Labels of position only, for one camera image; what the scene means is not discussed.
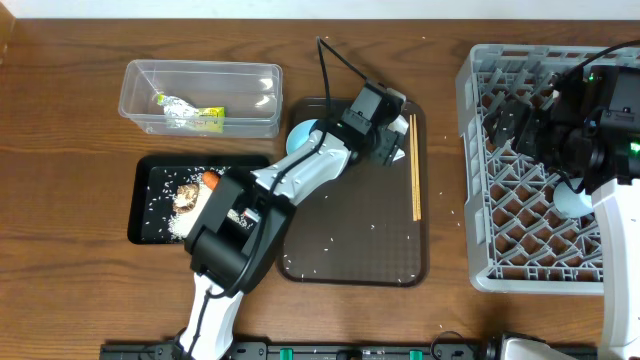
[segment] wooden table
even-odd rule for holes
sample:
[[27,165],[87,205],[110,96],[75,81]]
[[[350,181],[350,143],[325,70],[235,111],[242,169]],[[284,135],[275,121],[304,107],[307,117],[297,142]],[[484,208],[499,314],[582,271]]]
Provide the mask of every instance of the wooden table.
[[[289,108],[323,94],[316,35],[427,114],[431,272],[402,290],[297,284],[272,269],[245,298],[235,332],[416,343],[444,329],[475,339],[508,329],[599,341],[601,297],[486,294],[469,283],[454,77],[477,43],[605,46],[640,38],[640,23],[19,20],[0,66],[0,357],[96,359],[106,341],[173,336],[191,310],[189,257],[182,246],[127,240],[136,162],[159,151],[284,154],[287,117],[275,140],[143,133],[117,112],[127,63],[279,64]],[[327,58],[333,94],[356,94],[361,81]]]

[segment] clear plastic container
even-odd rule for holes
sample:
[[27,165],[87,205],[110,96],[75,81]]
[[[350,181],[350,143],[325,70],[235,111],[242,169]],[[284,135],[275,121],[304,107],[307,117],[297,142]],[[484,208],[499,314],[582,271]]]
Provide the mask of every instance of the clear plastic container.
[[[157,104],[159,94],[196,108],[224,107],[225,117],[167,116]],[[134,60],[127,66],[118,111],[148,134],[272,138],[280,127],[282,69],[272,64]],[[210,121],[222,126],[207,126]]]

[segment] light blue cup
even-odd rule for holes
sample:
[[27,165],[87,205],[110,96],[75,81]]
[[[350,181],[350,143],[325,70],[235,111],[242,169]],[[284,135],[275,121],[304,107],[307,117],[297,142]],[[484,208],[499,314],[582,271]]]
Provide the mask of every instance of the light blue cup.
[[298,150],[300,146],[309,140],[309,132],[311,132],[311,128],[316,121],[318,120],[305,120],[291,130],[289,136],[287,136],[287,155],[293,154],[294,151]]

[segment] plastic bin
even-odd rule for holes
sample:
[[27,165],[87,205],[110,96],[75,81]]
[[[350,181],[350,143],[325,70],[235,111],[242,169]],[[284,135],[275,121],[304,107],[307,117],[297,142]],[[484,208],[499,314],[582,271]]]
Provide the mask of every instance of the plastic bin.
[[[158,94],[179,97],[196,108],[224,107],[226,117],[166,116]],[[272,138],[280,127],[282,69],[272,64],[134,60],[127,66],[118,110],[148,134]],[[185,120],[190,126],[184,126]],[[209,121],[222,126],[207,126]]]
[[[550,81],[604,48],[476,45],[456,77],[458,132],[467,168],[465,225],[469,276],[488,292],[603,294],[600,233],[592,216],[561,219],[557,175],[509,144],[495,148],[484,116],[508,94],[552,104]],[[640,49],[615,51],[591,65],[640,67]]]

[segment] white basket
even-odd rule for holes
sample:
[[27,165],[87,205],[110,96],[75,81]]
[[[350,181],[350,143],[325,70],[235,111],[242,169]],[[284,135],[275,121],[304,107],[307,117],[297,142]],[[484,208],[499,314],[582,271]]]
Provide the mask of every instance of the white basket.
[[[509,144],[488,144],[484,116],[511,94],[540,107],[549,84],[604,48],[476,45],[456,77],[458,132],[464,138],[464,207],[471,283],[480,291],[602,295],[600,234],[593,217],[561,220],[553,205],[559,177]],[[640,49],[616,51],[591,65],[640,67]]]

